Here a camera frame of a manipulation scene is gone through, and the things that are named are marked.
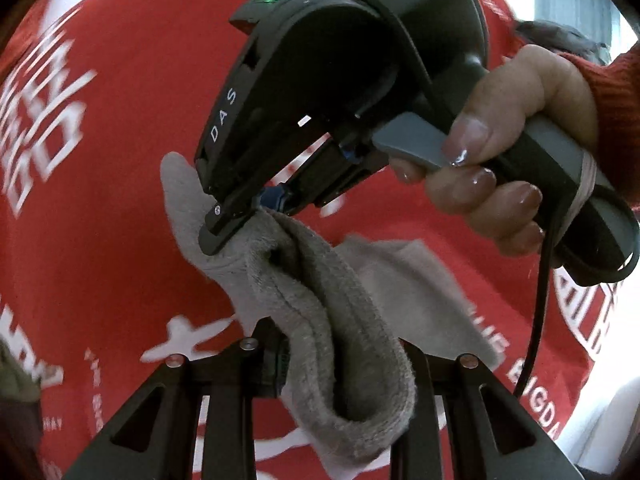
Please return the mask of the right forearm red sleeve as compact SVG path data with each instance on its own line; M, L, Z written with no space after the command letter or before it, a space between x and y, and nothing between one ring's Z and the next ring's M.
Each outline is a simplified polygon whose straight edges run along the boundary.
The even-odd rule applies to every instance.
M588 84L596 106L594 157L617 193L639 215L639 43L607 66L563 54Z

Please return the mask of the person right hand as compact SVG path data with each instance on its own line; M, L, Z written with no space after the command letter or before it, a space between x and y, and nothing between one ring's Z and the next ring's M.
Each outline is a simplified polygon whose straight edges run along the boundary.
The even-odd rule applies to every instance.
M390 168L401 182L422 183L431 203L444 214L461 216L505 256L538 252L544 231L534 222L542 202L535 185L498 185L480 166L514 144L526 119L544 113L584 148L597 145L596 102L574 58L526 46L484 76L466 100L442 148L448 165L428 174L402 159Z

